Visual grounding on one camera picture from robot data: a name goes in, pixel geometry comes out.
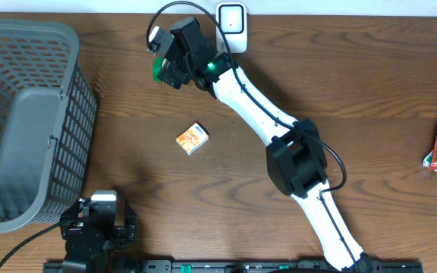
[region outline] wood grain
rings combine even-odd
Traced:
[[[101,104],[84,196],[116,189],[139,215],[136,255],[176,259],[321,256],[303,212],[266,174],[265,150],[226,105],[193,85],[152,81],[149,14],[0,14],[53,20],[80,37],[80,63]],[[157,20],[168,27],[182,18]],[[206,35],[214,28],[198,17]],[[310,117],[343,158],[335,200],[371,255],[419,259],[437,272],[437,174],[421,162],[437,128],[437,18],[249,16],[239,64],[274,103]],[[174,139],[193,122],[210,140],[186,156]],[[340,178],[329,158],[332,183]],[[41,230],[0,234],[0,258]],[[41,271],[64,256],[54,231],[12,257],[3,272]]]

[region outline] orange and white eraser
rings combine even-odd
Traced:
[[[176,139],[176,143],[178,143],[188,155],[191,155],[192,152],[195,152],[195,150],[202,146],[208,139],[209,135],[206,131],[198,123],[195,123]]]

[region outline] green object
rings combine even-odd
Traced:
[[[163,58],[156,58],[155,63],[152,65],[152,79],[154,81],[160,82],[161,80],[158,78],[158,73],[161,70],[161,66],[163,64]]]
[[[191,273],[191,265],[182,265],[181,273]]]

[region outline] basket bottom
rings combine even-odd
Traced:
[[[26,89],[11,106],[0,145],[0,219],[22,215],[33,204],[61,102],[59,89]]]

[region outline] plastic crate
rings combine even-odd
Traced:
[[[80,196],[97,104],[78,52],[68,26],[0,20],[0,232]]]

